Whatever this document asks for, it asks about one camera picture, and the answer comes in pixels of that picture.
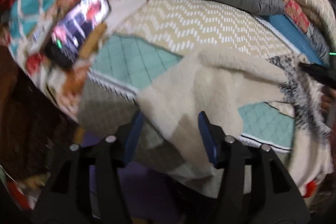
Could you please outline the person right hand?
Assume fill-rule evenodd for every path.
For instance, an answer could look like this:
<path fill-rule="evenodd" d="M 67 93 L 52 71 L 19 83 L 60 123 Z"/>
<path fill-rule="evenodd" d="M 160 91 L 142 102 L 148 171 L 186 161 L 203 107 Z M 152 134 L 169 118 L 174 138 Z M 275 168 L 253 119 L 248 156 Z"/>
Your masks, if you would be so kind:
<path fill-rule="evenodd" d="M 333 102 L 335 101 L 336 92 L 334 89 L 323 87 L 322 88 L 322 97 L 321 97 L 321 104 L 320 109 L 322 114 L 328 114 Z"/>

